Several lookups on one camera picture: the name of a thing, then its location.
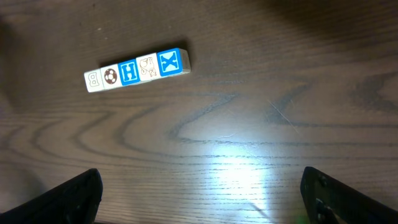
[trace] table surface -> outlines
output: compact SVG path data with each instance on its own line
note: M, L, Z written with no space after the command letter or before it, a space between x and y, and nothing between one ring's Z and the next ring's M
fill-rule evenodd
M295 223L314 166L398 209L397 1L0 3L0 212L95 167L97 220ZM172 47L192 73L87 93Z

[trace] row of blocks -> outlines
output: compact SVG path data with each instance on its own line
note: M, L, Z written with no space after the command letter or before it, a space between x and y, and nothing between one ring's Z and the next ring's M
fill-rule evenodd
M190 72L188 52L170 49L85 72L85 80L91 93Z

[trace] black object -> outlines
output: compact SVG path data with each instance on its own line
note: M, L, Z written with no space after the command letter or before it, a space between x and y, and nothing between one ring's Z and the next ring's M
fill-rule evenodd
M311 223L398 223L398 212L313 168L300 185Z
M1 224L91 224L102 196L102 180L90 169L41 196L0 215Z

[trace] scratch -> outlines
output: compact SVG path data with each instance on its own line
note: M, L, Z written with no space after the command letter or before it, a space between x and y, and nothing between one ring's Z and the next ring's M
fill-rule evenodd
M278 108L276 108L276 106L273 105L273 104L271 103L271 101L268 100L268 102L275 108L276 111L278 111L278 113L279 113L283 118L286 119L287 122L289 122L289 124L293 127L294 131L296 131L297 133L299 133L299 131L298 131L298 130L296 129L296 127L289 121L289 119L287 119L287 118L285 117L285 115L283 115L282 112L280 112L280 111L278 110Z
M232 116L235 116L235 113L232 112L230 109L227 109L229 113L231 113Z
M237 133L233 133L233 134L231 134L229 136L221 136L221 137L218 137L218 138L230 138L230 137L234 136L235 134L237 134Z
M267 120L266 122L269 123L269 118L268 118L267 112L265 114L266 114L266 120Z
M250 150L248 149L248 146L247 146L247 145L244 145L244 149L246 150L246 153L247 153L247 154L249 154L250 156L252 156L255 160L261 162L261 159L260 159L260 158L258 158L257 156L255 156L255 155L253 155L253 154L250 153Z
M266 214L263 210L261 210L259 207L257 207L254 203L250 202L250 205L251 205L257 212L259 212L264 218L269 218L269 217L267 216L267 214Z

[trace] blue letter x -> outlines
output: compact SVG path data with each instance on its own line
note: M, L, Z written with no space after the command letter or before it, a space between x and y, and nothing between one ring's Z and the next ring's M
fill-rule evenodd
M165 70L169 65L173 65L174 67L178 67L177 63L177 56L175 56L175 52L173 52L173 56L171 56L169 59L160 56L160 59L162 60L162 64L164 64L163 70Z

